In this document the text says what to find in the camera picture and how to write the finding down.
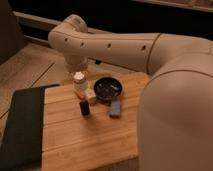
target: black cloth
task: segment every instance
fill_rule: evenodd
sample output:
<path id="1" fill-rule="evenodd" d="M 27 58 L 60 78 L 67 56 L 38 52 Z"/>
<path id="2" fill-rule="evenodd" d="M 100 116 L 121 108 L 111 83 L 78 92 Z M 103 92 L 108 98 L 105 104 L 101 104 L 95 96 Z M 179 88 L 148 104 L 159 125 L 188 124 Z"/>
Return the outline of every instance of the black cloth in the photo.
<path id="1" fill-rule="evenodd" d="M 0 147 L 0 171 L 41 163 L 44 90 L 47 87 L 50 86 L 14 92 Z"/>

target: wooden table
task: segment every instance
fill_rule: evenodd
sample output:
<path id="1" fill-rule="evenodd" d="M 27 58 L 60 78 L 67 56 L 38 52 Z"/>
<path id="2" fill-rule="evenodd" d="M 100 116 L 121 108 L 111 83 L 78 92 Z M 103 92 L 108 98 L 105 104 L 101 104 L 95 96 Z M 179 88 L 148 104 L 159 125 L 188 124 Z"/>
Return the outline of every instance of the wooden table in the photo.
<path id="1" fill-rule="evenodd" d="M 110 118 L 102 103 L 82 117 L 73 85 L 46 89 L 42 171 L 93 170 L 137 157 L 136 118 L 148 77 L 137 72 L 116 78 L 123 85 L 119 119 Z"/>

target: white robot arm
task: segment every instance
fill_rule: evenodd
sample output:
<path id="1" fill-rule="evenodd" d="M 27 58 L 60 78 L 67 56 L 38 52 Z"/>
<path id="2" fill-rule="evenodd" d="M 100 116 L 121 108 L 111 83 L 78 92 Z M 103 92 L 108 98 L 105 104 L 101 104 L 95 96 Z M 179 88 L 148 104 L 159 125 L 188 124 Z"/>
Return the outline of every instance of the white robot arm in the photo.
<path id="1" fill-rule="evenodd" d="M 70 72 L 87 57 L 153 75 L 140 99 L 139 163 L 143 171 L 213 170 L 212 41 L 197 37 L 90 34 L 77 15 L 49 34 Z"/>

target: black dish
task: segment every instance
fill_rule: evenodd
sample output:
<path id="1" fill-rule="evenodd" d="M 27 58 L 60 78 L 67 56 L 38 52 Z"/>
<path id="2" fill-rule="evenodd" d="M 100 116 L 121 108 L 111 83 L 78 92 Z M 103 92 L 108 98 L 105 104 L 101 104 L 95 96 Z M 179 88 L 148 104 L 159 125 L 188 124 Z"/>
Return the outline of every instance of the black dish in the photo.
<path id="1" fill-rule="evenodd" d="M 122 91 L 121 83 L 112 77 L 103 77 L 95 82 L 96 97 L 103 101 L 116 99 Z"/>

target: small bottle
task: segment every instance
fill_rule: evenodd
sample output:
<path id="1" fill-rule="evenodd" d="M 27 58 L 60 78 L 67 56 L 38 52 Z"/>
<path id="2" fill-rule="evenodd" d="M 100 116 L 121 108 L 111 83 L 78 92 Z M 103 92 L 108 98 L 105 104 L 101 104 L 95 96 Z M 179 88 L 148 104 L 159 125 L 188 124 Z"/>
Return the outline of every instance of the small bottle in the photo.
<path id="1" fill-rule="evenodd" d="M 76 72 L 73 78 L 75 90 L 84 92 L 88 87 L 88 81 L 85 75 L 82 72 Z"/>

